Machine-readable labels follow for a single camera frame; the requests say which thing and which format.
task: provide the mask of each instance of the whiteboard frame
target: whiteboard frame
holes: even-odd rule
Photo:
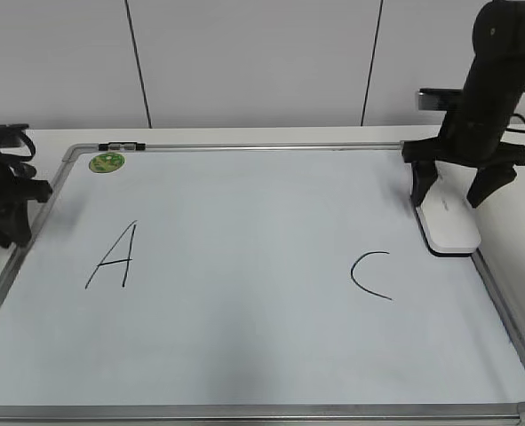
[[[276,144],[276,145],[156,145],[142,153],[193,151],[276,151],[276,150],[400,150],[400,143],[367,144]],[[134,151],[135,143],[111,143],[109,150]],[[25,248],[16,248],[0,274],[0,307],[30,247],[49,216],[69,172],[81,154],[101,152],[99,145],[71,146],[52,182],[53,196],[40,210],[32,225],[33,238]],[[525,341],[517,305],[510,304],[493,279],[478,250],[472,256],[489,297],[497,309],[521,363],[525,368]],[[525,414],[525,403],[504,404],[377,404],[377,405],[232,405],[232,406],[0,406],[0,422],[129,422],[169,421],[185,424],[205,421],[224,422],[460,422],[473,424],[517,424]]]

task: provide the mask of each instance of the whiteboard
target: whiteboard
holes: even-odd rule
[[[398,151],[94,155],[0,309],[0,406],[525,401],[472,260],[427,251]],[[377,250],[354,278],[392,301],[351,280]]]

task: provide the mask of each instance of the black marker writing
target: black marker writing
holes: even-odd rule
[[[110,248],[110,250],[102,257],[102,260],[100,260],[99,264],[96,265],[96,268],[94,268],[94,271],[92,272],[91,277],[88,279],[88,282],[86,283],[86,286],[84,286],[84,289],[87,289],[88,286],[91,284],[92,279],[94,278],[94,275],[96,275],[96,272],[101,268],[102,266],[108,266],[110,264],[120,264],[120,263],[126,263],[126,267],[123,271],[123,280],[122,280],[122,287],[126,287],[126,280],[128,279],[128,271],[130,270],[130,262],[131,262],[131,247],[134,242],[134,234],[136,233],[136,223],[138,221],[134,220],[131,224],[126,227],[126,229],[123,230],[123,232],[120,234],[118,239],[115,241],[114,245]],[[119,259],[119,260],[111,260],[108,262],[105,262],[106,258],[110,253],[112,253],[112,250],[118,245],[122,237],[128,232],[128,230],[131,228],[131,235],[130,235],[130,247],[128,248],[128,256],[125,259]]]
[[[371,291],[369,290],[368,288],[365,288],[363,287],[361,284],[359,284],[357,282],[357,280],[354,278],[353,276],[353,272],[354,272],[354,268],[355,266],[357,266],[357,264],[359,262],[361,262],[366,256],[369,256],[369,255],[390,255],[390,253],[388,253],[387,251],[368,251],[367,253],[365,253],[364,255],[362,255],[361,257],[359,257],[357,260],[355,260],[353,266],[351,266],[351,272],[350,272],[350,275],[351,275],[351,280],[353,280],[353,282],[355,283],[355,285],[360,288],[361,290],[364,290],[366,291],[367,293],[371,294],[371,295],[374,295],[374,296],[378,296],[378,297],[381,297],[383,299],[386,299],[386,300],[393,300],[391,297],[388,297],[388,296],[383,296],[383,295],[380,295],[379,293],[375,293],[374,291]]]

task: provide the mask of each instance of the black mechanical part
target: black mechanical part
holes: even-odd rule
[[[438,170],[434,162],[412,163],[412,205],[419,207],[430,190],[430,187],[438,180]]]
[[[0,126],[0,246],[12,242],[24,247],[31,240],[28,201],[47,202],[52,194],[45,180],[33,180],[35,167],[26,164],[35,156],[33,141],[24,133],[26,124]],[[1,152],[1,148],[25,145],[29,154]]]
[[[436,138],[405,142],[402,156],[412,164],[412,200],[421,204],[434,183],[414,171],[420,162],[450,162],[478,169],[467,199],[479,206],[498,188],[514,180],[513,165],[525,165],[525,146],[501,138],[525,91],[525,2],[494,0],[473,26],[475,58],[460,93],[423,89],[434,108],[447,107]]]
[[[140,142],[108,142],[99,144],[99,151],[146,151],[146,144]]]

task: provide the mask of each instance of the white wall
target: white wall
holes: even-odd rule
[[[132,0],[155,127],[358,125],[378,0]]]
[[[0,123],[145,127],[122,0],[0,0]]]
[[[154,126],[358,125],[380,2],[129,0]],[[384,1],[365,125],[441,122],[485,3]],[[124,0],[0,0],[1,122],[147,127]]]

